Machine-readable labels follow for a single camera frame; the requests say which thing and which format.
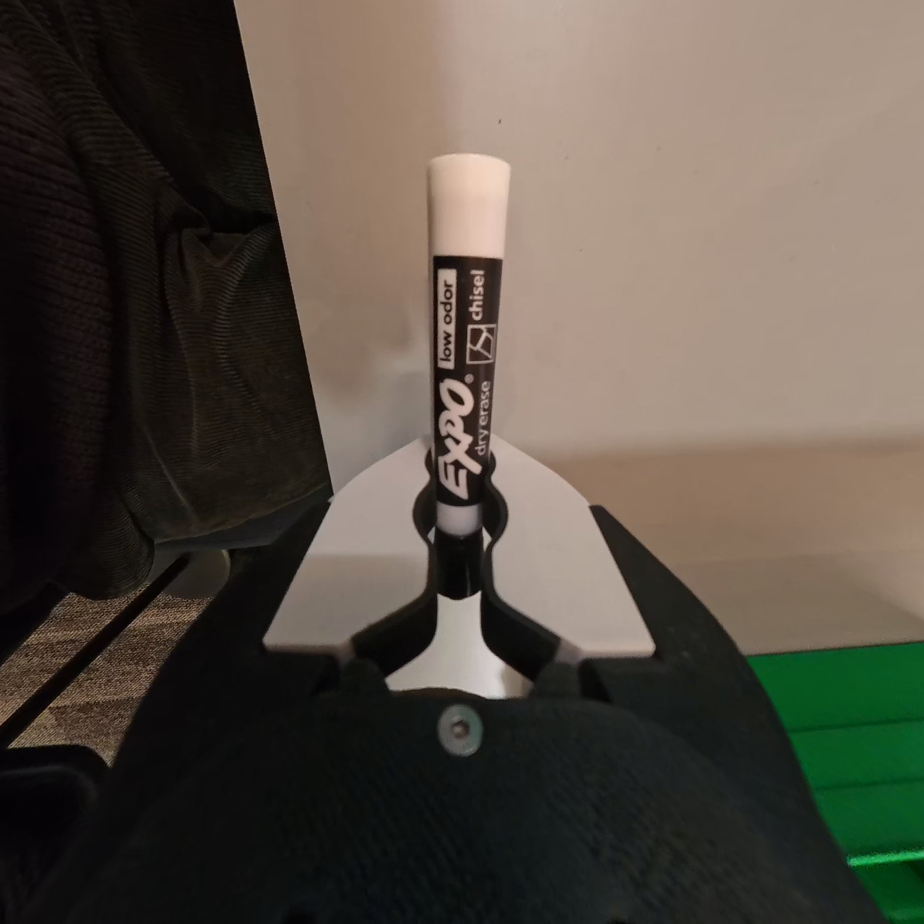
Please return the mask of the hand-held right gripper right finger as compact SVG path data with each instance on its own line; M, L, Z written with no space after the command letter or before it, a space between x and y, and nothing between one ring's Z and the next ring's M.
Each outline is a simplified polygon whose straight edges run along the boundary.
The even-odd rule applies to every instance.
M522 676L649 659L655 643L586 498L521 451L493 451L481 634Z

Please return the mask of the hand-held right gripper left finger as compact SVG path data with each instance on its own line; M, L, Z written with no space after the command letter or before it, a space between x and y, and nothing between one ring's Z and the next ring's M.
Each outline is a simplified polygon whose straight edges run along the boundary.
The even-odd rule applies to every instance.
M334 495L263 637L269 652L349 657L362 632L426 598L432 546L414 510L428 450L411 442Z

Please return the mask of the black dry erase marker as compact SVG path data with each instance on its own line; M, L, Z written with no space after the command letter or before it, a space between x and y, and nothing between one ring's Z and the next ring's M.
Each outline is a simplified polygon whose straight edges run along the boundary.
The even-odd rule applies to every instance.
M511 167L446 154L427 172L434 544L440 592L460 600L480 584Z

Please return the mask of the green plastic bin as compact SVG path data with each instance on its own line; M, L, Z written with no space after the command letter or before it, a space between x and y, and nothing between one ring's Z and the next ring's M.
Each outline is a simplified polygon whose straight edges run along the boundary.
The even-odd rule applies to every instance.
M923 921L923 644L748 658L819 811L890 922Z

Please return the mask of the grey desk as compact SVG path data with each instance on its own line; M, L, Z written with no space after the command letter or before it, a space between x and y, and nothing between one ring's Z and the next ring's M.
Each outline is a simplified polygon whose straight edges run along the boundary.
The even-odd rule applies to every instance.
M430 427L425 173L512 167L495 433L747 653L922 640L922 2L236 2L335 490Z

